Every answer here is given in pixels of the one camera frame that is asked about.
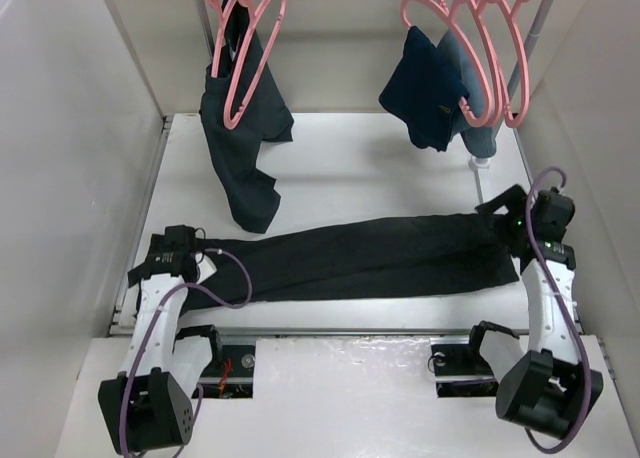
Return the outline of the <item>dark trousers hanging left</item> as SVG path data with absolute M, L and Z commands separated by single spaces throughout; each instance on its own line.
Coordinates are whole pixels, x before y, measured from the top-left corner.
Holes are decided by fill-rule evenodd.
M 218 76 L 206 69 L 200 117 L 213 168 L 231 216 L 245 231 L 265 233 L 280 195 L 276 179 L 257 168 L 261 145 L 293 140 L 294 118 L 267 63 L 286 0 L 262 0 L 253 9 L 238 2 L 226 28 Z

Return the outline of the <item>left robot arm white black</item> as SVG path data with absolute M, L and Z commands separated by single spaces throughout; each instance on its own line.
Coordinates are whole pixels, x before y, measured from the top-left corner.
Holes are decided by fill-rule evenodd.
M 117 454 L 142 457 L 190 442 L 198 380 L 221 368 L 224 352 L 214 326 L 182 329 L 179 319 L 189 290 L 214 272 L 195 228 L 186 225 L 153 236 L 144 261 L 128 272 L 138 295 L 134 332 L 117 375 L 97 392 Z

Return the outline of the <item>light blue jeans hanging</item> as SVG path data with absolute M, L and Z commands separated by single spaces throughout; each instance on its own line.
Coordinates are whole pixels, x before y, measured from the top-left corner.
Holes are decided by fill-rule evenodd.
M 437 49 L 449 60 L 458 78 L 468 91 L 467 103 L 475 115 L 485 111 L 483 87 L 464 46 L 451 30 L 447 31 Z M 453 115 L 452 136 L 460 135 L 467 151 L 478 159 L 492 158 L 497 151 L 495 137 L 490 127 L 472 127 L 457 109 Z

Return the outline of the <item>black trousers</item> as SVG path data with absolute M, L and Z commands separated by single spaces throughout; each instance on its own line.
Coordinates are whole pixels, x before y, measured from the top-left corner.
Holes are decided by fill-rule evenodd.
M 512 258 L 477 214 L 391 217 L 256 241 L 210 239 L 204 286 L 237 304 L 458 295 L 518 282 Z

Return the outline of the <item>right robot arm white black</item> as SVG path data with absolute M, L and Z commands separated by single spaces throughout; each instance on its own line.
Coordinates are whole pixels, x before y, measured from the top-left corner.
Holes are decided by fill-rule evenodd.
M 527 294 L 528 347 L 521 348 L 515 331 L 481 321 L 462 347 L 462 359 L 476 372 L 490 368 L 500 419 L 565 441 L 575 436 L 604 388 L 602 374 L 585 366 L 585 349 L 574 338 L 576 257 L 563 238 L 575 205 L 557 188 L 529 201 L 514 185 L 476 210 L 490 215 L 499 208 L 507 212 L 495 219 L 494 229 L 519 260 Z

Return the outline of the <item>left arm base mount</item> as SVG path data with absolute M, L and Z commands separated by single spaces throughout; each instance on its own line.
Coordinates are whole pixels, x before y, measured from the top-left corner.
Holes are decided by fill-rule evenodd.
M 256 339 L 223 336 L 221 350 L 205 368 L 199 384 L 205 399 L 251 399 L 256 368 Z

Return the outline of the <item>pink hanger far left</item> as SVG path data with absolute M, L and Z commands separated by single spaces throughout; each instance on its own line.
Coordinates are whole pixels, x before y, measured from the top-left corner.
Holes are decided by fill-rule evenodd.
M 231 13 L 235 3 L 238 2 L 240 5 L 253 9 L 254 8 L 254 0 L 228 0 L 226 4 L 223 4 L 223 0 L 205 0 L 206 3 L 212 8 L 218 18 L 218 27 L 216 32 L 216 38 L 214 42 L 214 48 L 212 52 L 212 61 L 211 61 L 211 77 L 215 78 L 218 76 L 220 60 L 222 57 L 223 48 L 226 45 L 226 28 L 229 23 Z

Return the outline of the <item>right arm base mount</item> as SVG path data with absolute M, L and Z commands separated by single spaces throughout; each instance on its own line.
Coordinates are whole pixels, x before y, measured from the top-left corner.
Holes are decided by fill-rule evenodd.
M 494 398 L 498 383 L 488 363 L 462 341 L 436 340 L 427 361 L 439 398 Z

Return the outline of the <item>navy blue trousers hanging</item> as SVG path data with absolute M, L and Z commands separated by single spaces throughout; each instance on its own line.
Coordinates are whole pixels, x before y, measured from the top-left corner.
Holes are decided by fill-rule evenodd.
M 379 104 L 406 125 L 411 143 L 419 149 L 446 151 L 460 100 L 468 96 L 445 55 L 418 27 L 410 27 Z

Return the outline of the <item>pink hanger with jeans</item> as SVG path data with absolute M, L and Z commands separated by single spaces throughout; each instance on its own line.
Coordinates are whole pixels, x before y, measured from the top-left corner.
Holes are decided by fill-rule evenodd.
M 490 38 L 488 27 L 483 18 L 485 8 L 491 1 L 492 0 L 453 0 L 448 4 L 446 0 L 437 0 L 438 5 L 444 11 L 443 22 L 462 45 L 481 85 L 482 96 L 485 100 L 485 108 L 482 114 L 477 115 L 466 99 L 460 101 L 460 109 L 463 116 L 467 120 L 467 123 L 474 128 L 495 124 L 500 117 L 503 104 L 502 92 L 500 91 L 502 84 L 500 78 L 501 68 L 493 41 Z M 469 9 L 479 32 L 489 65 L 491 81 L 488 81 L 479 56 L 457 22 L 458 8 L 461 5 Z

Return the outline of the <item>pink hanger with navy trousers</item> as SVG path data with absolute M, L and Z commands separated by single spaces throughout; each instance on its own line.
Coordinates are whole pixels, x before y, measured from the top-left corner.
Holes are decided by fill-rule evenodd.
M 471 128 L 488 125 L 494 111 L 493 91 L 478 54 L 457 22 L 459 7 L 468 0 L 453 0 L 451 5 L 444 0 L 402 0 L 401 19 L 407 29 L 413 27 L 408 11 L 414 3 L 429 9 L 447 27 L 437 50 L 451 63 L 465 87 L 458 107 L 467 125 Z

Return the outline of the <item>pink empty hanger right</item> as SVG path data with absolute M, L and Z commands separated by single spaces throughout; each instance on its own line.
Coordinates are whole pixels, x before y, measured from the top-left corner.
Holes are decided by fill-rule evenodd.
M 501 77 L 502 81 L 502 97 L 504 101 L 503 117 L 505 124 L 510 128 L 518 128 L 528 112 L 530 102 L 530 77 L 528 67 L 528 57 L 525 51 L 524 40 L 517 23 L 517 16 L 523 4 L 530 2 L 531 0 L 515 0 L 512 4 L 509 4 L 506 0 L 476 0 L 476 10 L 478 16 L 481 17 L 485 8 L 489 4 L 495 4 L 498 6 L 506 26 L 510 32 L 511 39 L 516 52 L 516 64 L 518 65 L 519 77 L 519 89 L 520 89 L 520 109 L 517 113 L 514 113 L 511 103 L 511 97 L 508 92 L 508 85 Z

